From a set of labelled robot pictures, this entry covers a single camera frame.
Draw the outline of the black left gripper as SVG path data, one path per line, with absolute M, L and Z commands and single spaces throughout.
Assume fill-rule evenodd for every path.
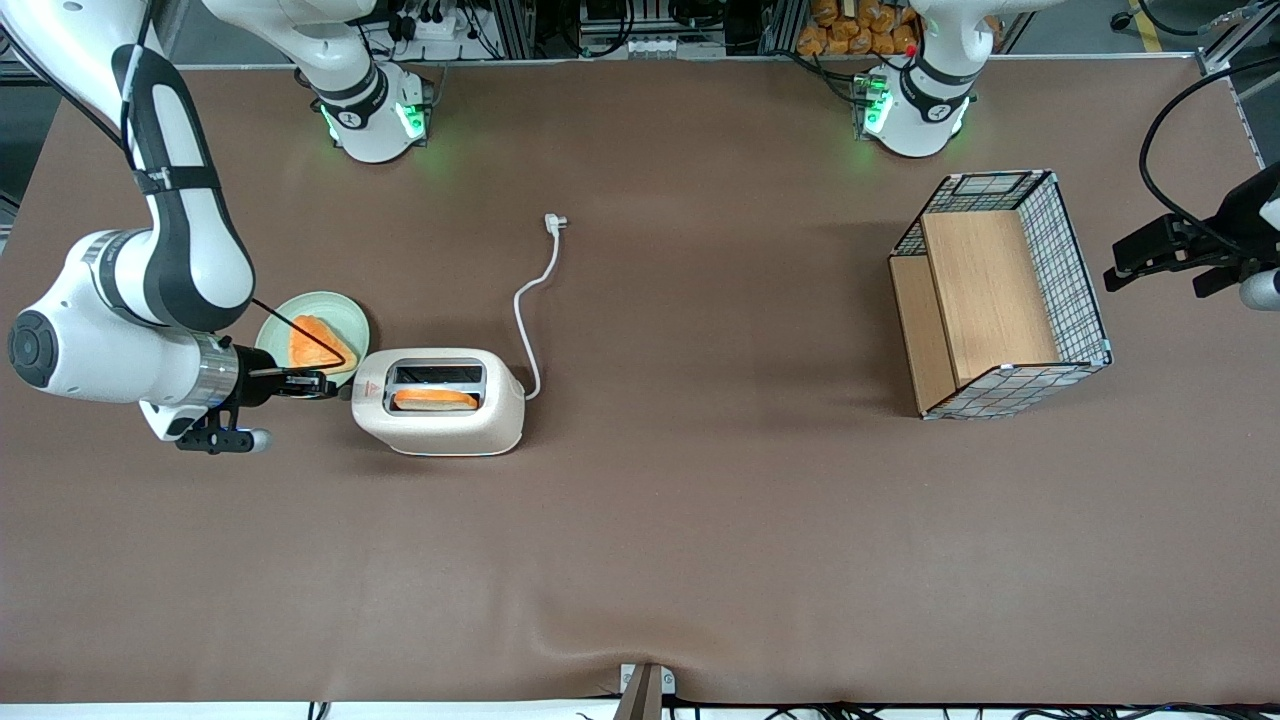
M 1242 259 L 1265 270 L 1279 264 L 1279 164 L 1272 163 L 1230 190 L 1213 215 L 1213 227 L 1234 242 Z M 1103 274 L 1107 292 L 1117 292 L 1153 264 L 1184 272 L 1216 261 L 1216 241 L 1198 227 L 1166 214 L 1112 245 L 1114 266 Z

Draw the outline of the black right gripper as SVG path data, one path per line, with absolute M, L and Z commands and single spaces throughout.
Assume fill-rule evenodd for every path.
M 284 369 L 280 373 L 270 352 L 242 345 L 236 346 L 236 404 L 239 407 L 261 406 L 285 389 L 291 398 L 325 400 L 340 395 L 337 383 L 325 372 Z

